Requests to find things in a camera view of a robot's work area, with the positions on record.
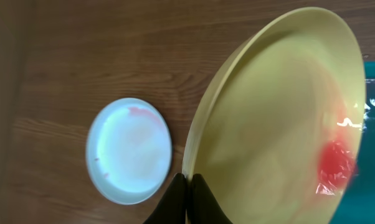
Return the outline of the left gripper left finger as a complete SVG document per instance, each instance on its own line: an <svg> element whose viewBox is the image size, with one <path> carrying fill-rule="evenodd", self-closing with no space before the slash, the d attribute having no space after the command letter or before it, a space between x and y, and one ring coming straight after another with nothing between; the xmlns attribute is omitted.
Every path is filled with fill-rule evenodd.
<svg viewBox="0 0 375 224"><path fill-rule="evenodd" d="M173 177L161 200L144 224L185 224L188 183L182 173Z"/></svg>

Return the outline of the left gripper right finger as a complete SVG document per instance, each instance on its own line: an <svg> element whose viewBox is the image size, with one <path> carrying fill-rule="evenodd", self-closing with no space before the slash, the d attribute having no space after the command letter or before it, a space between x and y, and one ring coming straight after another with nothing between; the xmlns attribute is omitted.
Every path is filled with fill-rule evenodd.
<svg viewBox="0 0 375 224"><path fill-rule="evenodd" d="M190 222L192 224L232 224L201 174L193 175L190 196Z"/></svg>

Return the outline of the light blue plate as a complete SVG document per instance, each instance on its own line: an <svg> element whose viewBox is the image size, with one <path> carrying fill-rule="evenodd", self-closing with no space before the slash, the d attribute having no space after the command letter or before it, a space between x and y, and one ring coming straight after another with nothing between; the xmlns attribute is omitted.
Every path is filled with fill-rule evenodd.
<svg viewBox="0 0 375 224"><path fill-rule="evenodd" d="M85 150L94 186L121 205L153 196L166 180L172 154L164 118L137 98L122 98L104 107L90 127Z"/></svg>

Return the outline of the green plate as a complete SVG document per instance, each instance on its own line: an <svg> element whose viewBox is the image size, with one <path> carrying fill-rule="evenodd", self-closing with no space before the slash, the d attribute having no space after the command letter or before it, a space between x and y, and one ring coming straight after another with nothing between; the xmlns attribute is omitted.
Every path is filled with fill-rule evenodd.
<svg viewBox="0 0 375 224"><path fill-rule="evenodd" d="M233 223L328 223L355 173L366 85L347 23L295 9L240 45L205 91L182 172Z"/></svg>

